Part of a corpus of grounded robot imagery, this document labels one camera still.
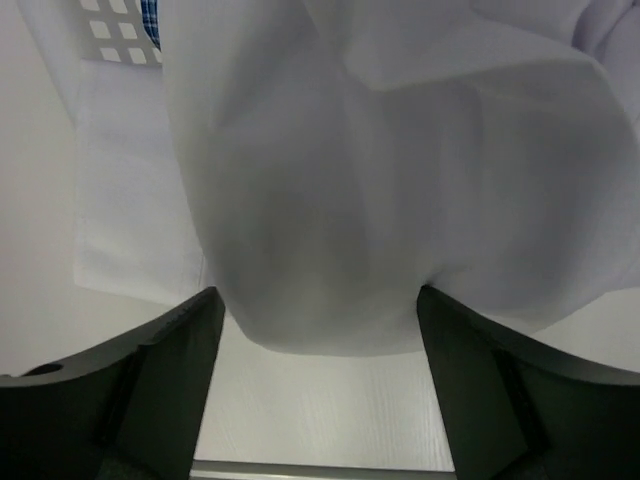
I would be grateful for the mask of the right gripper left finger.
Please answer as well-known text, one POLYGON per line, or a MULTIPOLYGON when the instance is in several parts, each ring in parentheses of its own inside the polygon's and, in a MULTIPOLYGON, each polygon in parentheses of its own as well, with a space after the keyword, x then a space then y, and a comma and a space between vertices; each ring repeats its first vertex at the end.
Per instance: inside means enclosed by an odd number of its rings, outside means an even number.
POLYGON ((210 287, 92 348, 2 376, 2 478, 189 478, 224 315, 210 287))

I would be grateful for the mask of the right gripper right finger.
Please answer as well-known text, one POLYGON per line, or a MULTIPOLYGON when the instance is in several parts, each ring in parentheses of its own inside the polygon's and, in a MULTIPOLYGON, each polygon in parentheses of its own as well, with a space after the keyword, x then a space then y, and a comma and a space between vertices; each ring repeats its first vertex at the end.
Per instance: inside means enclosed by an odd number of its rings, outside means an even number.
POLYGON ((636 479, 639 375, 424 286, 416 313, 459 479, 636 479))

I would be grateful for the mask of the white and black shirt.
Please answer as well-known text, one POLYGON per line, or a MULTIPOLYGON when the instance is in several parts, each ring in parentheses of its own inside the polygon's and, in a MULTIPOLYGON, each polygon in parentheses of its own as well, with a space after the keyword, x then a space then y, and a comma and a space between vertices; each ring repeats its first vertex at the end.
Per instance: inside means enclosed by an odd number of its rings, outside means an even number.
POLYGON ((639 283, 635 1, 158 1, 87 63, 75 279, 213 285, 270 349, 415 350, 430 285, 533 332, 639 283))

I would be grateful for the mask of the blue plaid shirt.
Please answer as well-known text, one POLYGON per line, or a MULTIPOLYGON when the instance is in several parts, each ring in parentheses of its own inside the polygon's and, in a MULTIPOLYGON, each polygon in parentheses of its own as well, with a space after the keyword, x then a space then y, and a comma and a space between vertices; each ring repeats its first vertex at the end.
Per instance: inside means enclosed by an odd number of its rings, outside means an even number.
POLYGON ((160 51, 160 35, 159 35, 159 16, 158 16, 158 1, 157 0, 141 0, 140 1, 140 13, 142 18, 143 29, 154 45, 154 47, 160 51))

